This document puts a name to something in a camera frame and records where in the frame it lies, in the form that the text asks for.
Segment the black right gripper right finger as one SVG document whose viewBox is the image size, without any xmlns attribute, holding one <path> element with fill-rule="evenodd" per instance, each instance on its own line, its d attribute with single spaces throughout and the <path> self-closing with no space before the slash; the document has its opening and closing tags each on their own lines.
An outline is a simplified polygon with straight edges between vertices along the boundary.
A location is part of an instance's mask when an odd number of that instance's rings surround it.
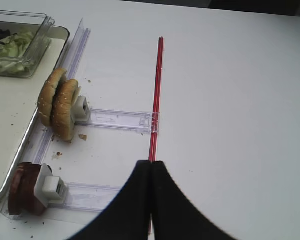
<svg viewBox="0 0 300 240">
<path fill-rule="evenodd" d="M 151 214 L 156 240 L 232 240 L 183 194 L 164 162 L 151 164 Z"/>
</svg>

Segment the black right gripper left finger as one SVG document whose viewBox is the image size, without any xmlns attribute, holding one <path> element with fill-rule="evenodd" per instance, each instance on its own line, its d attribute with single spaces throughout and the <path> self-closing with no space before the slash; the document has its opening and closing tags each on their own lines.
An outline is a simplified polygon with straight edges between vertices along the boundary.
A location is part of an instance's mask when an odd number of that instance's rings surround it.
<svg viewBox="0 0 300 240">
<path fill-rule="evenodd" d="M 129 179 L 92 222 L 71 240 L 147 240 L 151 221 L 151 167 L 139 160 Z"/>
</svg>

